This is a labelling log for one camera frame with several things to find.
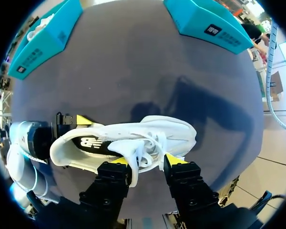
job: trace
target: gray tabletop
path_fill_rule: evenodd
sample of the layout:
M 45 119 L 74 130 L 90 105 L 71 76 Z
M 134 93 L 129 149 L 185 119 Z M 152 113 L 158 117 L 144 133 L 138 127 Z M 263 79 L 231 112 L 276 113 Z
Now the gray tabletop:
M 58 111 L 105 125 L 154 114 L 187 121 L 197 130 L 197 144 L 185 159 L 201 167 L 213 190 L 244 171 L 261 149 L 261 92 L 247 51 L 234 55 L 179 35 L 162 1 L 86 9 L 66 49 L 16 81 L 13 121 L 50 122 Z M 54 178 L 52 188 L 75 202 L 95 177 L 53 164 L 44 172 Z M 140 174 L 120 217 L 175 209 L 164 174 L 155 168 Z

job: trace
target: new balance logo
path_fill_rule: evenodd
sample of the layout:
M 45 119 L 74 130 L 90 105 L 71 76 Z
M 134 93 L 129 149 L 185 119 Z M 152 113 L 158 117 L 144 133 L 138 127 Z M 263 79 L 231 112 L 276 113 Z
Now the new balance logo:
M 81 146 L 83 147 L 91 148 L 93 146 L 93 148 L 99 149 L 101 145 L 102 145 L 102 141 L 97 140 L 94 137 L 82 137 L 81 138 Z

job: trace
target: white sneaker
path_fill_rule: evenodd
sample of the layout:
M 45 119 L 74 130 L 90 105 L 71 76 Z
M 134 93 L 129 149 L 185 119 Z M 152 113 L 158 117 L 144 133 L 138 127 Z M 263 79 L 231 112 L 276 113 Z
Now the white sneaker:
M 196 144 L 196 131 L 187 122 L 151 115 L 140 123 L 113 124 L 73 129 L 50 148 L 57 166 L 72 166 L 97 173 L 104 161 L 125 157 L 132 169 L 132 183 L 138 174 L 157 166 L 163 170 L 164 155 L 183 157 Z

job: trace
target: teal box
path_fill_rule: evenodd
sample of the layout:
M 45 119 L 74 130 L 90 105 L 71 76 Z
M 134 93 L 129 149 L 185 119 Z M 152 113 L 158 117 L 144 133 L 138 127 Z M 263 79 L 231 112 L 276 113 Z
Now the teal box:
M 29 42 L 27 35 L 40 25 L 41 19 L 54 17 Z M 71 31 L 82 14 L 79 0 L 65 0 L 38 19 L 24 35 L 10 64 L 9 76 L 24 79 L 47 59 L 63 51 Z
M 196 37 L 235 54 L 253 47 L 241 24 L 214 0 L 164 0 L 181 35 Z

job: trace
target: person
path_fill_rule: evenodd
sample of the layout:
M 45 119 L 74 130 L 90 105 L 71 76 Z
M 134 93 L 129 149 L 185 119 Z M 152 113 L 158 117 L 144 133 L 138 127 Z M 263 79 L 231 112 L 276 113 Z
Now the person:
M 263 40 L 265 46 L 269 46 L 269 39 L 270 39 L 270 34 L 269 33 L 262 33 L 259 28 L 250 23 L 242 24 L 242 27 L 246 31 L 246 33 L 249 35 L 251 38 L 253 45 L 256 49 L 258 49 L 261 54 L 266 55 L 267 51 L 264 49 L 264 47 L 258 45 L 261 40 Z

